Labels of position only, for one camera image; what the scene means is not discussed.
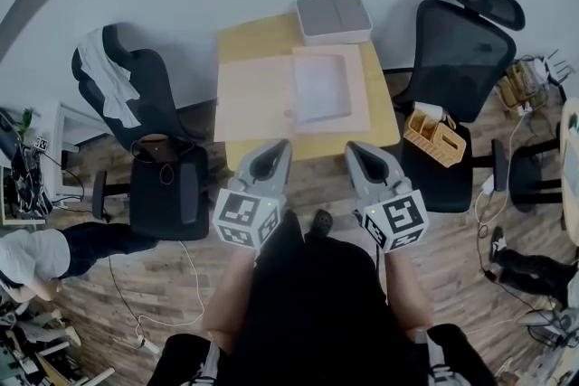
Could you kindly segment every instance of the white marker cube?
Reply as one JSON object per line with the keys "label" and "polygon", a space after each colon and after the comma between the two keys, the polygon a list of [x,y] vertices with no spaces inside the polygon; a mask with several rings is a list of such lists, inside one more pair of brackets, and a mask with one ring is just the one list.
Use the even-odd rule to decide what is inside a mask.
{"label": "white marker cube", "polygon": [[280,201],[222,188],[213,223],[222,241],[261,249],[280,225]]}
{"label": "white marker cube", "polygon": [[419,190],[372,204],[361,213],[363,227],[384,252],[416,243],[429,226]]}

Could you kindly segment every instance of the sneaker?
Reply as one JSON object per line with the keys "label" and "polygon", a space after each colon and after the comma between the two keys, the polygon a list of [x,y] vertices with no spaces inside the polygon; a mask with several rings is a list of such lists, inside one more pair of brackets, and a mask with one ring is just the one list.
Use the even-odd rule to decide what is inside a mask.
{"label": "sneaker", "polygon": [[314,220],[311,223],[310,232],[314,232],[315,235],[320,237],[326,237],[332,230],[332,225],[334,225],[334,219],[328,211],[323,209],[318,209]]}
{"label": "sneaker", "polygon": [[506,248],[507,242],[505,241],[503,229],[501,227],[495,227],[495,230],[492,232],[492,237],[490,238],[489,261],[497,262],[497,255]]}
{"label": "sneaker", "polygon": [[79,337],[79,334],[76,333],[76,330],[74,328],[72,328],[71,326],[67,326],[64,331],[66,332],[66,335],[71,338],[71,341],[73,341],[77,346],[81,347],[82,343],[81,343],[81,338]]}

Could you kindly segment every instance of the person in white shirt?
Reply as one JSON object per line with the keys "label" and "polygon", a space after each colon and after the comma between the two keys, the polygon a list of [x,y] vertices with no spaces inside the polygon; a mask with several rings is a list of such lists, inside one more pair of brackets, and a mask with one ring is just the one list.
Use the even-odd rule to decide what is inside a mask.
{"label": "person in white shirt", "polygon": [[121,223],[85,222],[64,231],[19,230],[0,239],[0,285],[17,303],[53,300],[61,280],[85,274],[102,258],[152,249],[158,240]]}
{"label": "person in white shirt", "polygon": [[507,246],[500,227],[492,232],[489,260],[503,271],[499,282],[529,295],[553,297],[563,309],[579,307],[576,265],[561,264],[547,256],[525,256]]}

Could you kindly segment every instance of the wicker basket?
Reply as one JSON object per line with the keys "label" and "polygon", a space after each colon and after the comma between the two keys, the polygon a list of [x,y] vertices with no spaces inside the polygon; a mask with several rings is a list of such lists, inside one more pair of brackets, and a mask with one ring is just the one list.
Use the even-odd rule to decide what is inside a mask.
{"label": "wicker basket", "polygon": [[450,127],[415,109],[406,120],[404,138],[432,156],[444,167],[462,160],[467,143]]}

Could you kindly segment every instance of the chair seat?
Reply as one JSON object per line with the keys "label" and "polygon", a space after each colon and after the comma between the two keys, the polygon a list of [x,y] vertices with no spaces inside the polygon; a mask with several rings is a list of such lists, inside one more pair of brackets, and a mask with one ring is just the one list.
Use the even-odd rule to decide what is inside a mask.
{"label": "chair seat", "polygon": [[133,161],[130,225],[159,240],[201,240],[209,231],[207,152],[196,146],[169,167]]}
{"label": "chair seat", "polygon": [[408,140],[403,142],[402,168],[422,193],[426,210],[430,212],[465,212],[472,199],[472,146],[470,131],[457,126],[467,143],[460,163],[444,167]]}

